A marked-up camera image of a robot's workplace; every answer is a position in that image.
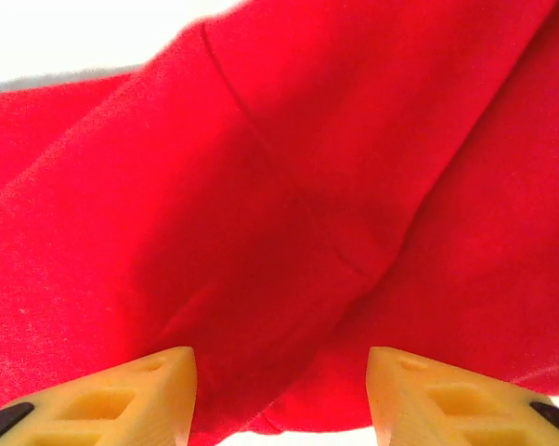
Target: red fabric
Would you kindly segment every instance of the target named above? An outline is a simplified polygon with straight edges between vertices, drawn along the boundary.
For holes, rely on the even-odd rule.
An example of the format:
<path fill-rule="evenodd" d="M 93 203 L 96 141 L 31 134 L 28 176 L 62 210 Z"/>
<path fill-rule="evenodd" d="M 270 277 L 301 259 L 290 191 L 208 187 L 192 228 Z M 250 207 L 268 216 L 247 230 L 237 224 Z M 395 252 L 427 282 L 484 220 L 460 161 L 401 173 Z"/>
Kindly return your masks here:
<path fill-rule="evenodd" d="M 0 404 L 158 349 L 192 445 L 370 422 L 370 346 L 559 393 L 559 0 L 255 0 L 0 95 Z"/>

